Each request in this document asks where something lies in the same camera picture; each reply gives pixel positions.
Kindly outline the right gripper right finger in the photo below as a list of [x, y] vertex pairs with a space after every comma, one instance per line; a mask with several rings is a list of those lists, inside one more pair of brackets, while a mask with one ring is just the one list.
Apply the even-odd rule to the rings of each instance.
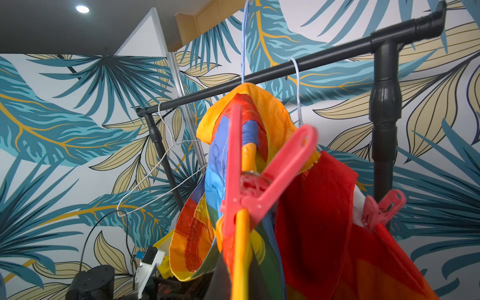
[[255, 255], [249, 267], [249, 300], [278, 300], [280, 298], [280, 271], [278, 265], [267, 257], [259, 263]]

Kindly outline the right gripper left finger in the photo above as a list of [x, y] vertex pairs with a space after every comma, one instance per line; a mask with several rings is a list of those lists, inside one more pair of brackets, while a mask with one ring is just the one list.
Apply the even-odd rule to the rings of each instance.
[[224, 259], [219, 257], [204, 300], [231, 300], [231, 292], [230, 274]]

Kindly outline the pink clothespin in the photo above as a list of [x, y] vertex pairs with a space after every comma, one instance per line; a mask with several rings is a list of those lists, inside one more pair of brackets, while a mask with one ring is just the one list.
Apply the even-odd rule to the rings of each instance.
[[369, 231], [377, 225], [387, 225], [406, 204], [405, 194], [393, 189], [380, 202], [367, 196], [362, 210], [362, 225]]
[[236, 215], [241, 210], [249, 214], [246, 231], [256, 228], [316, 151], [317, 142], [316, 128], [304, 125], [294, 132], [260, 175], [243, 172], [241, 106], [233, 107], [227, 144], [226, 194], [221, 205], [225, 238], [235, 235], [240, 222]]

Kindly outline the light blue wire hanger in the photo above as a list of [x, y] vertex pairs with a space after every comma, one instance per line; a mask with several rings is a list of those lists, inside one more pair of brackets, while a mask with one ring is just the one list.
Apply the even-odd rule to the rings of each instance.
[[250, 0], [246, 0], [244, 4], [244, 15], [242, 19], [242, 28], [241, 28], [241, 84], [245, 83], [246, 31], [248, 26], [249, 8], [250, 8]]

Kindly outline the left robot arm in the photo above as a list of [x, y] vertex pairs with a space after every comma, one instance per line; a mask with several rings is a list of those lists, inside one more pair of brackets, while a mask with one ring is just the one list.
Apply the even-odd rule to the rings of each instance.
[[112, 266], [96, 266], [79, 272], [66, 293], [66, 300], [112, 300], [115, 270]]

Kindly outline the yellow black toolbox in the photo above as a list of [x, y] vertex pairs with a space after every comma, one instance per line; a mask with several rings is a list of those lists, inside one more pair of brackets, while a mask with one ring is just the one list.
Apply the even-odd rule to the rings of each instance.
[[170, 245], [173, 234], [174, 231], [169, 232], [166, 236], [162, 237], [153, 245], [155, 248], [164, 253], [162, 263], [157, 266], [157, 270], [163, 279], [169, 279], [174, 276], [170, 268]]

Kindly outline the rainbow jacket red hood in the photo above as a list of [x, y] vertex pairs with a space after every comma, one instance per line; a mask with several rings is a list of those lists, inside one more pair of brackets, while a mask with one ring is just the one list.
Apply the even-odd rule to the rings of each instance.
[[358, 174], [322, 152], [279, 199], [275, 235], [290, 300], [434, 300], [382, 224], [355, 224]]

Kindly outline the black clothes rack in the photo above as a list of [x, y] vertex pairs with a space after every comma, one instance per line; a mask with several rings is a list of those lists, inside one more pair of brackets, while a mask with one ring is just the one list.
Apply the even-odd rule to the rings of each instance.
[[398, 81], [400, 51], [405, 45], [441, 36], [445, 29], [446, 12], [446, 1], [440, 1], [436, 11], [427, 16], [385, 27], [361, 39], [300, 57], [295, 62], [285, 62], [164, 104], [138, 107], [137, 115], [147, 122], [149, 135], [158, 155], [161, 156], [160, 163], [166, 172], [177, 207], [182, 209], [184, 202], [177, 191], [179, 184], [174, 179], [171, 166], [164, 158], [166, 150], [160, 132], [155, 126], [153, 113], [229, 92], [245, 81], [253, 84], [264, 83], [292, 75], [296, 71], [307, 71], [368, 53], [374, 55], [374, 85], [369, 102], [369, 118], [373, 123], [374, 196], [379, 200], [384, 198], [393, 186], [397, 145], [396, 122], [401, 117], [401, 93]]

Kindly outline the left aluminium frame post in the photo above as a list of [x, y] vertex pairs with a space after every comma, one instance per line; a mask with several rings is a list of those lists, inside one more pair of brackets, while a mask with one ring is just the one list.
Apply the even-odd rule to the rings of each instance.
[[[177, 95], [178, 97], [183, 97], [186, 95], [185, 89], [183, 87], [183, 81], [181, 79], [181, 72], [180, 68], [177, 64], [176, 61], [176, 55], [174, 52], [167, 52], [166, 54], [166, 59], [167, 59], [167, 65], [169, 66], [171, 70], [171, 75], [172, 79], [174, 81], [174, 85], [177, 90]], [[189, 135], [188, 139], [182, 140], [183, 144], [188, 144], [192, 146], [194, 153], [197, 157], [197, 161], [199, 163], [199, 167], [202, 173], [205, 173], [205, 167], [207, 165], [205, 154], [203, 152], [203, 148], [201, 146], [201, 141], [198, 140], [195, 136], [196, 132], [196, 123], [195, 123], [195, 118], [193, 115], [193, 112], [190, 110], [189, 106], [187, 104], [184, 105], [179, 105], [181, 108], [182, 116], [184, 119], [184, 122], [186, 123], [186, 130]]]

